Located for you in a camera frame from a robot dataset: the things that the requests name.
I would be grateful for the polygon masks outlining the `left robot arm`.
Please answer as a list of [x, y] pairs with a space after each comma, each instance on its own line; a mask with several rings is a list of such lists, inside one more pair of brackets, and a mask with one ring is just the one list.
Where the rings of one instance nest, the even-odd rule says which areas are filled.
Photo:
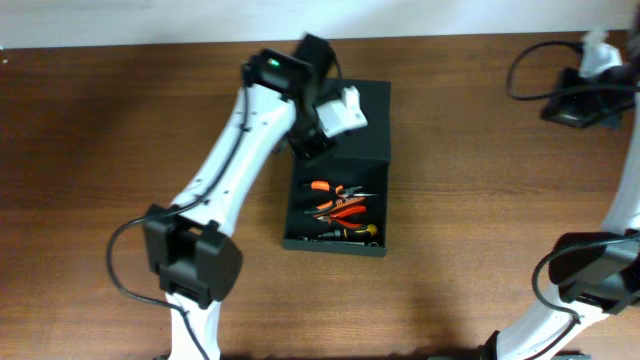
[[336, 54], [307, 34], [290, 55], [263, 49], [241, 67], [233, 113], [194, 178], [167, 208], [150, 207], [143, 234], [150, 270], [171, 314], [171, 359], [217, 359], [220, 306], [233, 288], [242, 253], [232, 242], [237, 218], [269, 154], [283, 141], [312, 159], [334, 145], [317, 108]]

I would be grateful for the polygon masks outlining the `orange black long-nose pliers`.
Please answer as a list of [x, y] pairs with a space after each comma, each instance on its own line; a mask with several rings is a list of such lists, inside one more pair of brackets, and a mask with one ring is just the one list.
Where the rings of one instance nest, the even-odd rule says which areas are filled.
[[[362, 186], [354, 186], [354, 187], [345, 187], [343, 185], [333, 186], [329, 182], [323, 181], [323, 180], [315, 180], [308, 183], [304, 183], [301, 186], [301, 188], [329, 193], [332, 196], [334, 196], [334, 199], [330, 201], [335, 201], [337, 199], [347, 198], [347, 197], [365, 197], [365, 199], [369, 197], [374, 197], [373, 193], [362, 192], [361, 191]], [[323, 205], [330, 201], [327, 201], [320, 205], [304, 210], [303, 213], [306, 215], [318, 216], [318, 215], [326, 215], [326, 214], [334, 213], [334, 212], [337, 212], [338, 210], [347, 208], [347, 207], [341, 208], [341, 209], [338, 209], [337, 211], [322, 210]]]

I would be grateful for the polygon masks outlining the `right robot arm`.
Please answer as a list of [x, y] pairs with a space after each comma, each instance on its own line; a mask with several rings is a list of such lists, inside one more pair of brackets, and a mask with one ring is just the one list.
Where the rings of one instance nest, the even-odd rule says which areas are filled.
[[[629, 58], [592, 30], [565, 47], [580, 57], [554, 89], [540, 94], [543, 120], [577, 129], [620, 120], [639, 110], [639, 23], [630, 27]], [[614, 201], [598, 232], [562, 235], [533, 270], [536, 297], [511, 326], [495, 331], [474, 353], [482, 360], [559, 359], [589, 326], [639, 304], [639, 133], [630, 140]]]

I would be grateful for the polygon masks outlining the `black gift box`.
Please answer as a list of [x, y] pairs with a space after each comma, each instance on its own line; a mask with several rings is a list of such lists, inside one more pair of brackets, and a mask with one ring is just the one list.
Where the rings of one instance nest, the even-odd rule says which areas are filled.
[[[283, 247], [287, 250], [383, 257], [387, 253], [392, 85], [387, 81], [349, 79], [344, 80], [342, 85], [355, 86], [360, 92], [360, 107], [368, 126], [339, 136], [337, 145], [321, 157], [310, 161], [298, 158], [294, 160]], [[373, 224], [378, 228], [378, 233], [368, 239], [345, 241], [374, 241], [380, 247], [328, 245], [296, 240], [300, 236], [319, 239], [318, 236], [324, 232], [343, 228], [338, 224], [320, 222], [315, 216], [303, 213], [304, 210], [334, 199], [329, 193], [301, 188], [304, 183], [315, 180], [327, 181], [333, 186], [362, 186], [362, 192], [374, 194], [374, 197], [362, 202], [367, 212], [349, 217], [349, 221]]]

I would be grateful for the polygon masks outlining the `yellow black stubby screwdriver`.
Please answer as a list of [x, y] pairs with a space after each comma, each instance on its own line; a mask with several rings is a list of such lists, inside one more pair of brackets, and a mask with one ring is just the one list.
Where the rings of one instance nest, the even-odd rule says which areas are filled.
[[341, 228], [329, 232], [324, 232], [320, 234], [318, 238], [325, 240], [368, 239], [374, 237], [377, 233], [378, 228], [373, 224], [368, 224], [356, 228]]

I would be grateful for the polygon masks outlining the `red handled cutting pliers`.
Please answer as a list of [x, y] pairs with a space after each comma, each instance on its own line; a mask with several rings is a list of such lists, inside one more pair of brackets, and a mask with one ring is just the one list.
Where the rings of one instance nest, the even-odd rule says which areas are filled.
[[348, 229], [360, 229], [364, 227], [364, 224], [350, 222], [349, 217], [363, 215], [366, 212], [367, 208], [365, 205], [353, 205], [334, 213], [318, 215], [315, 219], [320, 222], [327, 222], [328, 224], [338, 224]]

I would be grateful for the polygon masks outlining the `orange socket rail set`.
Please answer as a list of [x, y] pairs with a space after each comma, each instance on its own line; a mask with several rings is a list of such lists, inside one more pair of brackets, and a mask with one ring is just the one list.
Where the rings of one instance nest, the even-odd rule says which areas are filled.
[[365, 197], [347, 197], [340, 198], [335, 201], [330, 201], [323, 205], [322, 210], [324, 211], [337, 211], [338, 209], [345, 208], [348, 206], [360, 204], [365, 200]]

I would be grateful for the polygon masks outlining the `silver ratchet wrench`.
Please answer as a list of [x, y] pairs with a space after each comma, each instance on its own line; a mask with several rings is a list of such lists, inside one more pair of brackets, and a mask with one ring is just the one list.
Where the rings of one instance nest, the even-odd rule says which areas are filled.
[[315, 239], [308, 238], [304, 236], [300, 236], [296, 238], [298, 241], [303, 242], [311, 242], [311, 243], [322, 243], [328, 245], [352, 245], [352, 246], [365, 246], [365, 247], [380, 247], [377, 242], [374, 241], [345, 241], [345, 240], [323, 240], [323, 239]]

